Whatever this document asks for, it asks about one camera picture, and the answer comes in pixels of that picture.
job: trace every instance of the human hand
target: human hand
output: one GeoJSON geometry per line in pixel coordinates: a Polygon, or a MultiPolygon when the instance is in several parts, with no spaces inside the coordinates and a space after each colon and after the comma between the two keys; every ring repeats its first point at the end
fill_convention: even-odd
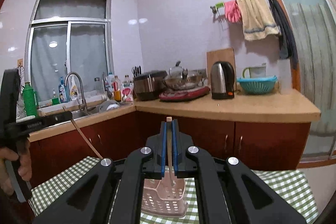
{"type": "Polygon", "coordinates": [[[5,160],[15,161],[20,157],[21,166],[18,169],[18,173],[23,180],[29,181],[32,178],[32,162],[29,147],[30,142],[27,140],[26,151],[20,155],[7,147],[0,148],[0,188],[8,195],[12,195],[14,189],[6,171],[5,160]]]}

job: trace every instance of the table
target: table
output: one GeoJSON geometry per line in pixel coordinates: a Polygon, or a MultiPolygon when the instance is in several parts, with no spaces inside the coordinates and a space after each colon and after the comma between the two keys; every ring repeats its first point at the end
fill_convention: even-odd
{"type": "MultiPolygon", "coordinates": [[[[86,157],[75,165],[42,183],[32,190],[29,204],[35,214],[39,215],[60,195],[85,175],[100,160],[86,157]]],[[[299,170],[288,171],[254,171],[269,187],[285,199],[306,219],[308,224],[318,217],[316,202],[305,174],[299,170]]],[[[186,216],[183,218],[160,218],[141,213],[140,224],[198,224],[198,209],[196,188],[193,178],[185,179],[186,200],[189,204],[186,216]]]]}

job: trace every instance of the green thermos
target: green thermos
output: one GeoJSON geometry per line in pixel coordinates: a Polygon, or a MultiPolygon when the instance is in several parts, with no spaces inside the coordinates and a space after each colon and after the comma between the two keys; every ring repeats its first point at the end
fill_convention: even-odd
{"type": "Polygon", "coordinates": [[[22,91],[23,101],[25,103],[26,115],[34,115],[37,117],[37,94],[36,91],[30,86],[30,82],[25,82],[25,88],[22,91]]]}

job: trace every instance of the dark towel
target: dark towel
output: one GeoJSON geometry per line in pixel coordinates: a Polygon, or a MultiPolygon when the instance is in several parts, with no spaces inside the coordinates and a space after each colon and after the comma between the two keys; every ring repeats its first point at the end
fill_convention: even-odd
{"type": "Polygon", "coordinates": [[[298,64],[297,49],[293,31],[277,0],[268,0],[276,24],[280,27],[279,35],[280,59],[292,58],[293,68],[298,64]]]}

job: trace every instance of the wall outlet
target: wall outlet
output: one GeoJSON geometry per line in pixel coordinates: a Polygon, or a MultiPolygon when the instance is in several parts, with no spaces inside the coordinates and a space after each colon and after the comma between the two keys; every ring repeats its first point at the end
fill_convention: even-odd
{"type": "Polygon", "coordinates": [[[196,70],[199,74],[202,75],[203,78],[207,77],[207,70],[206,69],[197,69],[196,70]]]}
{"type": "Polygon", "coordinates": [[[23,58],[17,60],[17,67],[19,67],[19,64],[21,64],[21,66],[23,66],[23,58]]]}

